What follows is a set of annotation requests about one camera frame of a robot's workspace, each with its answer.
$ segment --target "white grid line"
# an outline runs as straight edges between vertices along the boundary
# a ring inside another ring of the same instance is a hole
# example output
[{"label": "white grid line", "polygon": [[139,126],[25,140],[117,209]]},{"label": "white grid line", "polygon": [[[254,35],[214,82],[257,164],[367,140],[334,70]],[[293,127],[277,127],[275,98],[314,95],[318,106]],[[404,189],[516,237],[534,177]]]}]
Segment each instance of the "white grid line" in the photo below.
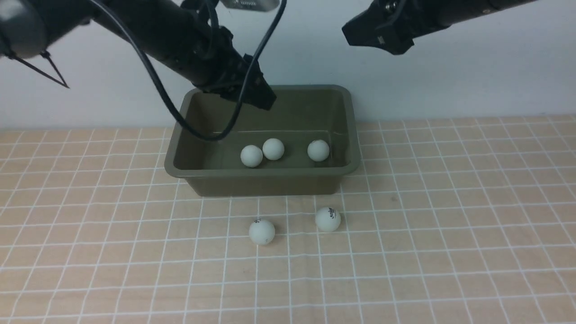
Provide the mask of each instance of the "white grid line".
[{"label": "white grid line", "polygon": [[356,277],[356,262],[354,262],[354,257],[352,255],[352,241],[350,240],[350,232],[348,231],[350,229],[350,227],[348,226],[348,217],[346,214],[346,202],[344,201],[344,194],[342,193],[342,184],[340,184],[340,199],[342,200],[342,213],[344,214],[344,224],[341,224],[340,226],[344,225],[344,227],[346,227],[346,236],[348,237],[348,250],[350,251],[350,262],[352,263],[352,274],[353,274],[353,280],[354,280],[354,289],[356,289],[356,300],[358,301],[358,313],[360,314],[360,323],[364,324],[364,315],[362,313],[362,307],[360,306],[360,289],[358,288],[358,279]]},{"label": "white grid line", "polygon": [[[204,211],[204,199],[202,199],[202,202],[200,203],[200,215],[202,215],[202,212]],[[200,236],[200,225],[202,223],[202,218],[198,219],[198,228],[196,229],[196,237],[198,238]],[[194,244],[194,252],[192,252],[192,260],[196,260],[196,251],[198,250],[198,244]],[[194,264],[195,262],[192,262],[192,266],[190,267],[190,278],[188,278],[188,291],[186,292],[186,304],[184,305],[184,309],[186,312],[188,312],[188,303],[190,302],[190,289],[192,288],[192,275],[194,274]],[[186,324],[186,316],[184,316],[184,318],[182,319],[182,324]]]},{"label": "white grid line", "polygon": [[[382,142],[385,142],[384,141],[384,133],[382,132],[382,125],[380,123],[378,123],[378,128],[380,129],[380,137],[382,137]],[[388,150],[386,150],[386,146],[384,146],[384,149],[386,151],[386,155],[388,155]],[[362,164],[364,165],[364,177],[366,178],[366,185],[368,186],[368,190],[370,191],[370,183],[368,181],[368,174],[366,174],[366,164],[364,163],[363,158],[364,157],[362,156]],[[370,194],[370,205],[372,206],[372,210],[376,209],[376,207],[374,207],[374,198],[372,198],[372,194]],[[398,313],[398,305],[396,303],[396,295],[394,294],[394,287],[392,285],[392,278],[390,277],[390,270],[388,269],[388,262],[386,261],[386,253],[385,253],[386,250],[384,250],[384,243],[382,242],[382,235],[380,234],[380,225],[378,224],[378,218],[376,217],[376,212],[372,212],[372,214],[374,216],[374,223],[376,225],[376,232],[378,233],[378,242],[380,243],[382,259],[384,260],[384,266],[386,268],[386,275],[388,276],[388,285],[390,286],[390,294],[392,295],[392,303],[394,305],[394,313],[396,316],[396,323],[399,324],[400,323],[400,314]]]},{"label": "white grid line", "polygon": [[[142,130],[140,130],[140,133],[138,134],[138,139],[140,139],[140,136],[142,136]],[[132,155],[132,159],[130,160],[130,164],[132,164],[132,162],[134,161],[134,156]],[[126,180],[128,179],[128,176],[126,176],[126,178],[124,178],[124,183],[126,183]],[[150,190],[152,187],[149,187],[148,192],[146,193],[146,199],[148,199],[150,197]],[[118,201],[120,201],[121,197],[122,197],[122,192],[124,191],[124,188],[122,188],[120,190],[120,193],[118,195]],[[144,204],[144,209],[142,210],[142,215],[140,216],[140,220],[142,220],[144,218],[144,210],[146,210],[146,205]],[[134,257],[134,250],[136,250],[136,243],[138,235],[140,234],[140,229],[142,228],[142,222],[140,222],[138,224],[138,229],[136,230],[136,235],[135,235],[135,239],[134,242],[132,244],[132,249],[130,251],[130,257],[128,258],[129,261],[132,261],[132,258]],[[126,286],[126,280],[128,279],[128,273],[130,272],[130,265],[128,265],[126,267],[126,273],[124,274],[124,279],[122,279],[122,287]],[[119,307],[120,307],[120,300],[122,299],[122,293],[124,292],[123,288],[120,289],[120,291],[118,292],[118,298],[116,299],[116,306],[115,306],[115,310],[114,310],[114,317],[112,318],[112,322],[116,321],[116,314],[119,311]]]},{"label": "white grid line", "polygon": [[226,282],[226,262],[228,260],[228,238],[230,236],[230,213],[232,212],[232,199],[229,200],[228,202],[228,222],[226,225],[226,243],[224,246],[224,265],[223,265],[223,270],[222,270],[222,288],[220,290],[220,312],[218,313],[218,324],[222,324],[222,306],[224,303],[224,286],[225,286],[225,282]]},{"label": "white grid line", "polygon": [[[40,190],[40,192],[38,193],[38,196],[37,196],[36,199],[35,199],[35,203],[38,201],[38,199],[40,199],[40,195],[41,195],[41,194],[42,194],[42,190]],[[32,215],[33,209],[34,209],[34,207],[30,208],[30,211],[28,212],[28,215],[27,215],[27,217],[26,217],[26,220],[29,219],[30,216]],[[46,238],[44,239],[44,243],[46,243],[46,241],[48,240],[48,237],[49,237],[50,232],[52,231],[53,227],[54,227],[54,222],[52,222],[52,225],[50,226],[50,229],[48,230],[48,234],[46,234]],[[17,238],[15,239],[14,242],[17,242],[17,241],[18,241],[18,238],[19,238],[20,235],[22,234],[22,231],[23,231],[23,230],[24,230],[24,226],[22,226],[22,228],[21,228],[20,231],[18,232],[18,236],[17,236]],[[11,248],[10,248],[9,253],[8,253],[8,255],[6,256],[6,261],[8,261],[8,258],[10,257],[13,249],[14,249],[14,247],[11,247]],[[28,286],[28,284],[29,284],[29,282],[30,282],[30,278],[32,278],[32,273],[34,272],[34,267],[38,264],[38,260],[40,259],[40,256],[42,255],[42,251],[43,251],[43,250],[44,250],[44,246],[40,248],[40,251],[38,252],[38,255],[36,256],[36,258],[35,258],[35,260],[34,260],[34,264],[33,264],[33,266],[32,266],[32,269],[30,270],[30,273],[28,274],[28,277],[26,278],[26,282],[25,282],[25,284],[24,284],[24,286],[23,286],[24,289],[25,289],[26,286]],[[16,312],[16,307],[18,306],[18,302],[19,302],[20,299],[22,298],[23,293],[24,293],[24,292],[21,291],[21,292],[18,294],[18,298],[17,298],[16,301],[14,302],[14,307],[12,308],[11,317],[14,316],[14,314],[15,314],[15,312]]]},{"label": "white grid line", "polygon": [[[92,138],[92,136],[94,135],[94,130],[92,130],[92,133],[90,134],[90,138]],[[56,215],[58,215],[60,213],[60,211],[62,210],[62,206],[64,205],[64,202],[66,201],[66,198],[68,197],[68,194],[70,193],[70,187],[68,187],[68,189],[66,189],[66,193],[64,195],[64,198],[62,199],[62,203],[60,204],[60,206],[58,207],[58,212],[56,213]],[[84,216],[82,217],[82,220],[84,221],[84,219],[86,219],[86,215],[88,214],[88,210],[86,210],[86,212],[84,213]],[[78,229],[78,232],[75,235],[74,238],[74,242],[78,241],[78,238],[80,237],[80,229]],[[74,251],[74,248],[70,249],[70,252],[68,253],[68,257],[66,259],[66,265],[68,265],[70,263],[70,259],[72,257],[72,253]],[[58,280],[58,284],[56,285],[56,287],[59,287],[62,284],[62,280],[64,279],[64,273],[65,271],[62,270],[62,273],[60,274],[60,279]],[[52,306],[52,301],[54,300],[54,297],[56,296],[56,290],[54,290],[54,293],[52,294],[52,297],[50,298],[50,300],[48,301],[48,306],[46,307],[46,314],[45,316],[47,316],[48,314],[50,314],[50,308]],[[18,303],[16,302],[14,304],[14,310],[16,310],[16,306],[18,305]]]},{"label": "white grid line", "polygon": [[[408,140],[410,140],[410,136],[408,134],[408,131],[406,130],[406,124],[404,122],[402,122],[402,124],[404,125],[404,132],[406,133],[406,137],[408,138]],[[384,147],[386,148],[386,155],[388,155],[388,146],[384,145]],[[418,160],[416,160],[416,167],[418,169],[418,173],[420,174],[420,165],[418,164]],[[396,186],[396,188],[398,188],[398,184],[396,183],[396,176],[394,175],[394,166],[391,165],[391,170],[392,170],[392,178],[394,179],[394,184]],[[402,200],[402,196],[400,195],[400,192],[397,192],[398,195],[398,201],[400,202],[400,206],[404,209],[404,202]],[[410,227],[410,222],[408,221],[408,216],[406,215],[406,211],[403,212],[404,214],[404,221],[406,222],[406,226]],[[410,241],[412,241],[412,246],[414,246],[414,248],[416,248],[416,244],[414,242],[414,237],[412,236],[412,232],[408,231],[408,234],[410,236]],[[418,255],[418,253],[416,253],[416,261],[418,263],[418,269],[420,269],[420,273],[424,273],[424,270],[422,268],[422,263],[420,261],[420,256]],[[436,315],[434,313],[434,307],[432,307],[432,301],[430,298],[430,292],[428,290],[428,286],[426,285],[426,282],[424,281],[424,277],[421,277],[420,280],[422,280],[422,285],[424,285],[424,290],[426,292],[426,297],[428,299],[428,306],[430,308],[430,314],[432,314],[432,320],[434,321],[434,324],[437,324],[436,321]]]},{"label": "white grid line", "polygon": [[[506,134],[508,134],[508,129],[506,129],[506,128],[504,127],[504,130],[505,130]],[[483,131],[482,129],[480,129],[480,132],[481,132],[482,136],[483,136],[484,138],[486,138],[486,135],[484,134],[484,131]],[[494,151],[493,148],[492,148],[492,145],[491,145],[490,143],[488,143],[488,147],[490,148],[490,151],[492,151],[492,152]],[[522,159],[522,162],[524,162],[524,164],[526,164],[526,161],[524,161],[524,158],[522,157],[522,155],[520,155],[520,158]],[[502,168],[502,165],[500,164],[500,161],[498,161],[498,159],[496,159],[496,162],[497,162],[498,166],[499,166],[500,168]],[[508,184],[511,184],[510,179],[508,178],[508,175],[506,175],[506,173],[504,173],[504,178],[506,179],[506,181],[508,182]],[[488,199],[488,204],[490,205],[490,208],[492,209],[492,212],[496,215],[496,211],[494,210],[494,206],[492,205],[492,202],[490,201],[490,198],[489,198],[489,196],[488,196],[488,193],[486,192],[486,189],[483,189],[483,192],[484,192],[484,195],[485,195],[485,196],[487,197],[487,199]],[[520,203],[520,199],[519,199],[516,191],[512,190],[512,193],[513,193],[516,201],[517,201],[518,203]],[[522,211],[524,212],[524,215],[527,215],[527,213],[526,213],[526,211],[524,210],[524,207],[522,206],[522,204],[520,204],[520,206],[521,206],[521,208],[522,208]],[[498,222],[498,225],[502,225],[502,223],[500,222],[499,217],[496,217],[496,220],[497,220],[497,222]],[[505,233],[504,231],[502,231],[502,234],[504,235],[504,238],[506,239],[506,243],[507,243],[509,246],[512,246],[512,245],[510,244],[510,239],[508,238],[508,236],[506,235],[506,233]],[[514,259],[515,259],[516,264],[518,265],[518,267],[519,267],[520,269],[522,269],[522,264],[520,263],[520,260],[518,259],[518,256],[517,256],[517,254],[514,252],[514,250],[512,250],[512,256],[514,256]],[[528,281],[528,278],[526,277],[526,274],[525,274],[524,272],[521,272],[521,273],[522,273],[522,277],[523,277],[524,281],[526,282],[526,285],[528,286],[528,289],[530,290],[530,293],[531,293],[532,295],[534,295],[533,287],[532,287],[532,285],[530,285],[530,283],[529,283],[529,281]],[[494,289],[496,289],[496,292],[498,293],[498,288],[496,287],[495,284],[494,284]],[[534,302],[536,303],[536,307],[538,308],[538,312],[539,312],[540,316],[542,316],[543,319],[546,319],[546,317],[545,317],[545,315],[544,315],[544,312],[542,311],[542,307],[541,307],[540,303],[538,302],[538,299],[535,298],[535,297],[534,297],[533,299],[534,299]],[[504,315],[506,316],[508,322],[510,323],[510,320],[509,320],[509,318],[508,318],[508,313],[506,312],[506,309],[504,308],[504,304],[502,303],[502,299],[500,299],[500,303],[501,303],[501,306],[502,306],[502,311],[504,312]]]},{"label": "white grid line", "polygon": [[[532,128],[530,127],[530,125],[528,125],[528,129],[530,129],[530,132],[533,133],[533,130],[532,130]],[[524,160],[524,157],[523,157],[523,156],[520,156],[520,157],[522,158],[522,161],[524,162],[524,164],[528,165],[528,164],[526,163],[526,161]],[[534,176],[534,173],[532,172],[532,170],[528,170],[528,172],[530,172],[530,175],[531,175],[534,179],[536,178],[536,177]],[[538,187],[538,189],[540,190],[540,193],[542,194],[542,196],[544,197],[544,199],[546,200],[546,202],[547,202],[547,203],[550,203],[548,197],[545,195],[544,190],[540,187],[540,185],[538,185],[537,187]],[[524,206],[523,206],[523,205],[520,205],[520,208],[522,208],[522,211],[524,212],[524,215],[526,215],[526,217],[527,217],[528,213],[526,212]],[[560,219],[560,217],[558,216],[557,212],[556,212],[554,209],[552,209],[552,213],[554,214],[554,216],[555,216],[556,219],[558,220],[558,223],[559,223],[560,226],[562,227],[562,230],[564,231],[564,233],[566,234],[566,236],[568,237],[568,239],[570,240],[570,242],[571,242],[572,244],[574,244],[574,240],[572,240],[572,237],[570,236],[570,233],[566,230],[566,227],[564,227],[564,224],[561,222],[561,219]],[[534,233],[536,233],[536,229],[535,229],[534,226],[532,225],[532,220],[530,219],[530,217],[527,217],[527,218],[528,218],[528,223],[530,224],[531,229],[534,231]],[[542,240],[541,240],[541,238],[540,238],[540,236],[539,236],[538,234],[536,235],[536,237],[538,238],[538,241],[540,242],[540,244],[543,244],[543,243],[542,243]],[[551,264],[552,266],[554,266],[554,263],[553,263],[553,261],[552,261],[552,258],[550,257],[550,255],[549,255],[548,251],[546,250],[546,248],[542,248],[542,250],[544,251],[544,254],[546,255],[546,257],[548,258],[548,261],[550,262],[550,264]],[[560,282],[562,283],[564,289],[565,289],[567,292],[570,291],[570,290],[568,289],[568,286],[566,285],[564,279],[562,278],[562,276],[560,276],[560,274],[558,273],[558,271],[557,271],[557,270],[554,270],[554,272],[556,273],[556,275],[557,275],[558,278],[560,279]],[[531,285],[529,282],[528,282],[528,287],[530,287],[530,289],[532,289],[532,285]],[[570,301],[572,302],[573,307],[576,308],[576,301],[574,300],[574,298],[573,298],[572,296],[570,297]]]},{"label": "white grid line", "polygon": [[[434,137],[434,133],[432,132],[432,129],[430,129],[430,133],[432,134],[432,139],[435,140]],[[438,143],[436,143],[436,148],[438,149],[438,151],[440,151],[440,148],[438,147]],[[446,168],[446,170],[448,170],[448,166],[446,165],[446,163],[444,162],[444,158],[442,157],[442,163],[444,164],[444,167]],[[418,164],[418,162],[416,162],[416,166],[418,167],[418,171],[421,172],[420,170],[420,165]],[[428,191],[428,187],[426,182],[424,181],[424,179],[422,179],[422,177],[420,176],[420,179],[422,180],[422,183],[424,184],[424,189],[426,191],[426,197],[428,198],[428,204],[430,204],[430,207],[432,207],[432,198],[430,198],[430,193]],[[452,184],[452,187],[455,187],[454,182],[452,182],[452,178],[450,177],[450,174],[448,174],[448,179],[450,180],[450,183]],[[458,203],[460,204],[460,206],[462,206],[462,202],[460,201],[460,197],[458,197]],[[440,227],[440,221],[438,221],[438,215],[436,214],[436,211],[433,209],[432,213],[434,215],[434,221],[436,222],[436,224],[438,225],[438,227]],[[442,238],[442,244],[444,244],[444,247],[446,247],[446,249],[448,250],[448,244],[446,244],[446,239],[444,238],[444,233],[442,231],[440,231],[440,237]],[[446,253],[448,255],[448,260],[450,261],[450,267],[452,267],[453,272],[456,272],[456,267],[454,266],[454,260],[452,260],[452,256],[450,253]],[[456,274],[454,274],[455,278],[456,278],[456,283],[458,284],[458,289],[460,290],[460,293],[462,294],[462,297],[464,297],[464,290],[462,289],[462,283],[460,282],[460,279],[456,276]],[[427,287],[426,285],[426,280],[424,277],[422,277],[422,284]],[[468,319],[470,320],[470,323],[473,323],[473,318],[472,318],[472,314],[470,313],[470,309],[468,308],[468,304],[464,303],[464,307],[466,308],[466,313],[468,315]]]},{"label": "white grid line", "polygon": [[[260,218],[260,197],[256,199],[257,207],[256,207],[256,219]],[[260,246],[256,245],[256,270],[255,270],[255,278],[254,278],[254,324],[258,324],[258,267],[259,267],[259,251]]]},{"label": "white grid line", "polygon": [[[114,139],[116,139],[116,136],[118,136],[118,131],[116,130],[116,132],[114,133]],[[103,172],[100,172],[100,176],[98,176],[98,182],[100,182],[100,179],[102,178],[102,174]],[[92,197],[90,198],[90,203],[92,202],[92,200],[94,199],[94,195],[96,193],[96,190],[94,190],[92,192]],[[82,226],[80,226],[78,228],[78,232],[82,230]],[[108,240],[108,235],[110,234],[110,229],[112,228],[112,223],[109,224],[107,230],[106,230],[106,236],[104,237],[104,241],[106,242]],[[105,247],[105,243],[102,243],[102,248],[100,248],[100,254],[98,255],[98,260],[96,261],[95,267],[94,267],[94,273],[92,273],[92,278],[90,279],[90,284],[88,284],[88,290],[86,291],[86,295],[84,296],[84,300],[82,301],[82,306],[80,308],[80,315],[78,316],[78,322],[77,324],[80,324],[80,319],[82,318],[82,314],[84,313],[84,307],[86,306],[86,300],[88,299],[88,294],[90,294],[90,289],[92,288],[92,285],[94,284],[94,278],[96,278],[96,272],[98,271],[98,265],[100,264],[100,261],[102,260],[102,255],[104,254],[104,247]]]},{"label": "white grid line", "polygon": [[[178,186],[176,186],[176,190],[174,191],[174,200],[176,200],[176,197],[178,197]],[[170,234],[170,226],[172,225],[172,220],[174,219],[174,204],[172,204],[172,210],[170,211],[170,219],[168,221],[168,227],[166,228],[166,235],[164,236],[164,246],[162,246],[162,260],[164,260],[164,254],[166,253],[166,245],[168,245],[168,236]],[[162,266],[164,265],[163,262],[160,262],[159,266],[158,266],[158,273],[156,274],[156,282],[154,284],[154,292],[152,293],[152,300],[150,301],[150,315],[148,315],[148,324],[150,324],[150,321],[152,320],[152,312],[154,311],[154,302],[156,300],[156,293],[158,292],[158,282],[160,282],[160,274],[162,273]]]},{"label": "white grid line", "polygon": [[[290,222],[288,219],[288,196],[284,197],[284,204],[286,204],[286,233],[290,233]],[[290,307],[290,324],[293,324],[293,317],[292,314],[292,264],[290,262],[291,259],[291,252],[290,252],[290,235],[286,235],[286,250],[288,253],[288,306]]]},{"label": "white grid line", "polygon": [[[314,196],[314,210],[318,210],[318,205],[316,203],[316,196]],[[324,324],[328,324],[328,309],[326,308],[326,288],[324,286],[324,271],[322,269],[322,257],[321,252],[322,249],[320,248],[320,231],[316,231],[316,242],[318,244],[318,266],[320,271],[320,285],[322,286],[322,304],[324,307]]]}]

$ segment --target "grid mat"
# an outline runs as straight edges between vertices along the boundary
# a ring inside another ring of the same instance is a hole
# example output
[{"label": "grid mat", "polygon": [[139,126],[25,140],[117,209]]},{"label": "grid mat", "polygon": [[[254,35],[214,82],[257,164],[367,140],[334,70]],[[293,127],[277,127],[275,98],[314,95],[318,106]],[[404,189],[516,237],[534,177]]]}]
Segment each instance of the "grid mat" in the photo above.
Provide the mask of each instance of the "grid mat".
[{"label": "grid mat", "polygon": [[165,173],[172,129],[0,132],[0,324],[576,322],[575,116],[358,129],[339,193],[232,199]]}]

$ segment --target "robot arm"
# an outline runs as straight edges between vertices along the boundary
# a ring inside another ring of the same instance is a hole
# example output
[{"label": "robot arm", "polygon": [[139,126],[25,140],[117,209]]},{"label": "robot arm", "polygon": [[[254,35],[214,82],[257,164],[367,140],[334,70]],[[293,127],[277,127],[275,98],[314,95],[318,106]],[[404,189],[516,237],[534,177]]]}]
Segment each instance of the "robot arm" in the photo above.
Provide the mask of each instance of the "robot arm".
[{"label": "robot arm", "polygon": [[352,46],[406,53],[414,38],[536,0],[373,0],[342,31]]},{"label": "robot arm", "polygon": [[[286,0],[282,0],[254,59],[250,55],[240,56],[232,46],[232,33],[224,27],[215,27],[214,7],[219,1],[229,8],[254,11],[272,10],[279,2],[185,0],[183,7],[179,7],[172,0],[0,0],[0,57],[17,58],[30,66],[22,59],[39,54],[48,58],[48,46],[75,27],[94,20],[132,43],[170,113],[181,126],[203,140],[221,140],[232,129],[243,102],[269,110],[276,100],[257,59],[278,24]],[[342,31],[352,46],[377,47],[400,55],[414,45],[414,38],[534,1],[373,0],[368,10],[350,20]],[[213,19],[208,25],[210,9]],[[236,101],[226,129],[213,137],[192,129],[169,100],[144,52],[197,88]]]},{"label": "robot arm", "polygon": [[[145,53],[205,92],[238,99],[252,57],[241,56],[234,49],[233,35],[225,27],[211,34],[205,6],[198,6],[197,11],[183,9],[171,0],[103,3],[124,22]],[[183,5],[197,3],[185,1]],[[0,0],[0,56],[25,59],[39,55],[90,20],[125,38],[109,17],[86,0]],[[269,110],[276,96],[257,63],[251,76],[243,101]]]}]

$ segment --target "white wall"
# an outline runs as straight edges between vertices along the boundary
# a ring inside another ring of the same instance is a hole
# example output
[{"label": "white wall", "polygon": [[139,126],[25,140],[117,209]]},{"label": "white wall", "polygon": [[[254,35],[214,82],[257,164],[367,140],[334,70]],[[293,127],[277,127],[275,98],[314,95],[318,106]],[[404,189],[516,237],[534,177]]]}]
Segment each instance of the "white wall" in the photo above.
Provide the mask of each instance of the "white wall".
[{"label": "white wall", "polygon": [[[404,56],[347,45],[340,29],[369,0],[288,2],[260,59],[267,81],[345,86],[358,119],[576,112],[575,0],[464,22],[416,39]],[[218,13],[241,53],[274,16]],[[131,47],[102,27],[78,28],[50,51],[72,89],[0,59],[0,128],[173,124]],[[156,66],[179,107],[191,84]]]}]

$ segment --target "white ball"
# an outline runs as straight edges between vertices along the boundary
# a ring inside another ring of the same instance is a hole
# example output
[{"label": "white ball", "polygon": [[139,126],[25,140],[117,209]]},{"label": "white ball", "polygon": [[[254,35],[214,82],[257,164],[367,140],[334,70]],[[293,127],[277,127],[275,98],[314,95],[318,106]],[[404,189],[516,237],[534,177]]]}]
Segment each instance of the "white ball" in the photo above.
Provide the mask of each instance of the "white ball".
[{"label": "white ball", "polygon": [[274,229],[274,225],[261,218],[257,219],[250,225],[250,229],[248,230],[248,236],[250,236],[250,240],[254,242],[256,245],[266,245],[270,243],[274,235],[276,234],[276,230]]},{"label": "white ball", "polygon": [[316,227],[322,232],[337,230],[341,221],[340,213],[334,208],[324,207],[316,212]]},{"label": "white ball", "polygon": [[330,155],[330,146],[323,140],[313,141],[308,145],[308,156],[315,162],[322,162]]},{"label": "white ball", "polygon": [[262,152],[267,159],[276,161],[284,155],[284,144],[277,138],[270,138],[264,142]]},{"label": "white ball", "polygon": [[248,145],[242,149],[240,160],[249,168],[255,168],[262,162],[262,150],[254,145]]}]

